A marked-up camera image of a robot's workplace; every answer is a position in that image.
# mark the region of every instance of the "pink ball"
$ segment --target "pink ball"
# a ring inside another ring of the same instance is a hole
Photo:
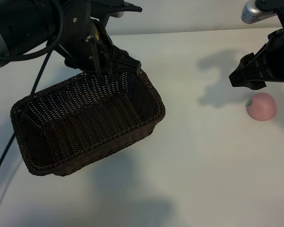
[[[275,99],[267,93],[258,93],[247,103],[247,113],[255,120],[265,122],[277,113]]]

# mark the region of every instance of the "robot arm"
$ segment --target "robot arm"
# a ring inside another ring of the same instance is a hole
[[[243,57],[239,67],[230,75],[233,87],[259,90],[265,82],[284,82],[284,0],[250,0],[242,13],[242,20],[252,24],[278,15],[282,29],[268,36],[268,43],[255,55]]]
[[[116,48],[105,30],[108,18],[119,16],[116,12],[141,12],[140,7],[124,0],[59,0],[59,4],[65,25],[55,50],[67,66],[85,72],[94,72],[97,67],[104,71],[140,70],[140,63]],[[0,0],[0,56],[23,55],[43,42],[50,44],[58,24],[50,0]],[[0,61],[0,67],[7,63]]]

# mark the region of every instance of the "wicker basket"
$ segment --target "wicker basket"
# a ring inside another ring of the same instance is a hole
[[[81,73],[28,97],[11,110],[23,160],[34,175],[70,175],[149,136],[165,115],[147,75],[123,73],[104,87]]]

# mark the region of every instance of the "basket rim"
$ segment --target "basket rim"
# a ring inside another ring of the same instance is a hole
[[[59,88],[68,86],[69,84],[71,84],[71,83],[73,83],[73,82],[76,82],[77,80],[81,79],[82,77],[84,77],[84,76],[86,76],[86,75],[88,75],[88,73],[82,72],[82,73],[80,73],[80,74],[78,74],[78,75],[76,75],[76,76],[74,76],[74,77],[71,77],[71,78],[69,78],[69,79],[67,79],[67,80],[65,80],[65,81],[62,81],[62,82],[60,82],[60,83],[58,83],[58,84],[56,84],[56,85],[53,85],[53,86],[50,86],[50,87],[48,87],[48,88],[46,88],[46,89],[44,89],[44,90],[41,90],[41,91],[35,93],[34,99],[40,98],[40,97],[44,96],[45,93],[48,94],[48,92],[49,92],[50,90],[54,91],[54,90],[56,90],[56,89],[59,89]],[[81,151],[72,154],[71,156],[68,156],[68,157],[66,157],[66,158],[64,158],[64,159],[62,159],[62,160],[59,160],[58,162],[55,162],[55,163],[52,163],[52,164],[49,164],[49,165],[46,165],[46,166],[38,166],[38,165],[32,160],[31,155],[30,155],[30,152],[28,152],[28,151],[23,151],[23,149],[20,147],[20,152],[21,152],[21,155],[22,155],[22,157],[23,157],[24,162],[26,163],[27,166],[30,166],[30,167],[33,168],[33,170],[32,170],[32,169],[29,169],[29,171],[30,171],[30,172],[33,172],[33,173],[34,173],[34,172],[40,173],[40,172],[45,172],[45,171],[48,172],[49,170],[51,170],[51,172],[53,172],[53,171],[55,171],[57,168],[61,168],[62,166],[65,166],[65,165],[66,165],[67,163],[69,163],[70,161],[75,161],[76,159],[79,159],[79,158],[81,158],[82,156],[84,156],[84,155],[86,155],[86,154],[89,154],[89,152],[88,152],[88,153],[85,153],[87,150],[90,150],[90,152],[92,152],[92,151],[94,151],[95,149],[100,149],[100,148],[103,147],[103,145],[106,145],[106,144],[108,143],[108,141],[110,141],[110,140],[115,140],[116,138],[120,138],[120,137],[126,137],[128,134],[133,133],[133,132],[135,132],[135,131],[141,129],[141,127],[145,127],[145,126],[147,126],[147,125],[157,124],[158,122],[160,122],[160,121],[164,118],[164,116],[165,116],[165,107],[164,107],[164,105],[163,105],[163,103],[162,103],[161,97],[159,96],[157,90],[156,90],[155,87],[152,85],[152,83],[150,82],[150,80],[149,80],[148,77],[147,77],[147,74],[146,74],[143,70],[141,70],[140,73],[139,73],[138,75],[136,75],[136,76],[141,76],[141,78],[142,78],[142,80],[143,80],[143,82],[144,82],[144,85],[145,85],[145,86],[147,87],[147,89],[151,92],[153,98],[155,99],[155,104],[156,104],[156,106],[157,106],[157,108],[158,108],[158,112],[157,112],[157,114],[156,114],[155,116],[153,116],[152,118],[147,119],[147,120],[145,120],[145,121],[143,121],[143,122],[141,122],[141,123],[139,123],[139,124],[137,124],[137,125],[134,125],[134,126],[128,128],[127,130],[123,130],[123,131],[121,131],[121,132],[119,132],[119,133],[117,133],[117,134],[115,134],[115,135],[112,135],[112,136],[110,136],[110,137],[108,137],[108,138],[106,138],[106,139],[103,139],[103,140],[101,140],[100,142],[93,144],[92,146],[89,146],[89,147],[87,147],[87,148],[84,148],[84,149],[82,149]],[[14,117],[16,117],[16,116],[15,116],[15,113],[14,113],[16,107],[19,107],[19,106],[22,106],[22,105],[26,104],[26,103],[27,103],[27,100],[28,100],[28,97],[29,97],[29,96],[27,96],[27,97],[25,97],[25,98],[19,100],[18,102],[16,102],[16,103],[13,105],[13,107],[12,107],[12,109],[11,109],[11,118],[12,118],[12,119],[13,119]],[[18,136],[22,137],[23,135],[22,135],[21,133],[18,133],[18,135],[16,136],[16,138],[18,138]],[[23,139],[23,138],[21,138],[21,140],[25,143],[25,144],[22,144],[22,146],[26,146],[26,143],[27,143],[26,140]]]

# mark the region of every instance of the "white table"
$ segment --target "white table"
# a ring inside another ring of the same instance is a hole
[[[0,170],[0,227],[284,227],[284,84],[261,90],[279,112],[256,122],[245,110],[255,92],[228,79],[275,30],[113,36],[142,62],[165,119],[150,137],[67,177],[31,175],[14,144]],[[9,111],[42,60],[0,69],[0,156]],[[54,54],[38,88],[77,72]]]

